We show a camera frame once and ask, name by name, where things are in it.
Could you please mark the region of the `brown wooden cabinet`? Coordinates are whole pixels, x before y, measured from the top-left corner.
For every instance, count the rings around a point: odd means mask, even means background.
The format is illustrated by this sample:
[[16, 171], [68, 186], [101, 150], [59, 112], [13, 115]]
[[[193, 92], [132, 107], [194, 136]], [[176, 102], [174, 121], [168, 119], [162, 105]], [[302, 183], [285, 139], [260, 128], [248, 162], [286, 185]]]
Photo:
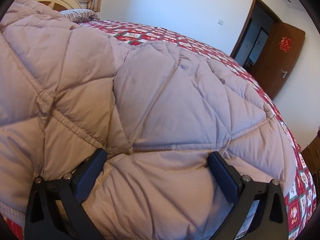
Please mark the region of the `brown wooden cabinet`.
[[302, 151], [303, 159], [316, 182], [319, 173], [319, 136], [316, 136]]

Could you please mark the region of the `brown wooden door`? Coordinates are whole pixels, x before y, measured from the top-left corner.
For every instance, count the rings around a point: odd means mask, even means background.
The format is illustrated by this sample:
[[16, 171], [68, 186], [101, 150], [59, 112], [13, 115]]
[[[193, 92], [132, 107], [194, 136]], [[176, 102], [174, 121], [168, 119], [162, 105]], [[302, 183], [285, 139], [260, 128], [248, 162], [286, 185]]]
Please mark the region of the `brown wooden door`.
[[[287, 53], [279, 49], [282, 37], [291, 39], [291, 50]], [[251, 75], [259, 86], [274, 99], [283, 87], [293, 70], [303, 48], [305, 31], [287, 23], [276, 23], [272, 27], [262, 52], [253, 65]], [[280, 70], [288, 71], [287, 77], [282, 78]]]

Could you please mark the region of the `red double happiness decoration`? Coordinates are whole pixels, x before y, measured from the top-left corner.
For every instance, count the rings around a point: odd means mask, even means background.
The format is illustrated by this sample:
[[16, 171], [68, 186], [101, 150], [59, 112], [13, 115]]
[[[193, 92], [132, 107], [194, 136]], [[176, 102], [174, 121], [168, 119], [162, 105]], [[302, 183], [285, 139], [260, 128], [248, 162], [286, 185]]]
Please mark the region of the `red double happiness decoration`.
[[287, 38], [286, 36], [282, 37], [281, 41], [279, 42], [279, 49], [285, 53], [290, 51], [292, 49], [291, 48], [291, 39]]

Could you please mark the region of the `striped pillow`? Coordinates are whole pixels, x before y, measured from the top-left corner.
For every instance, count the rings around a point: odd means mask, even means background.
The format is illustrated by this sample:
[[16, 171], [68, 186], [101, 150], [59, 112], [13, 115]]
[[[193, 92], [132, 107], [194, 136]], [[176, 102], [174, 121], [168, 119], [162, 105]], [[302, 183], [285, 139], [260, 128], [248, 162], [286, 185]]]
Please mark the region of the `striped pillow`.
[[90, 20], [99, 20], [96, 12], [90, 9], [70, 9], [60, 11], [60, 14], [74, 23], [81, 23]]

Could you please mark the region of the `dark wooden door frame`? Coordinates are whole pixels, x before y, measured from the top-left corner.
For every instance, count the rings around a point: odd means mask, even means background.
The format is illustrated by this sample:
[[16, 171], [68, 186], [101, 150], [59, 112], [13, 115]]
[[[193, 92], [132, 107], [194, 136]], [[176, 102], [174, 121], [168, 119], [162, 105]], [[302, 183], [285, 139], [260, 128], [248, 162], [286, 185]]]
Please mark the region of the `dark wooden door frame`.
[[231, 58], [250, 70], [262, 52], [272, 27], [280, 22], [280, 17], [262, 0], [253, 0]]

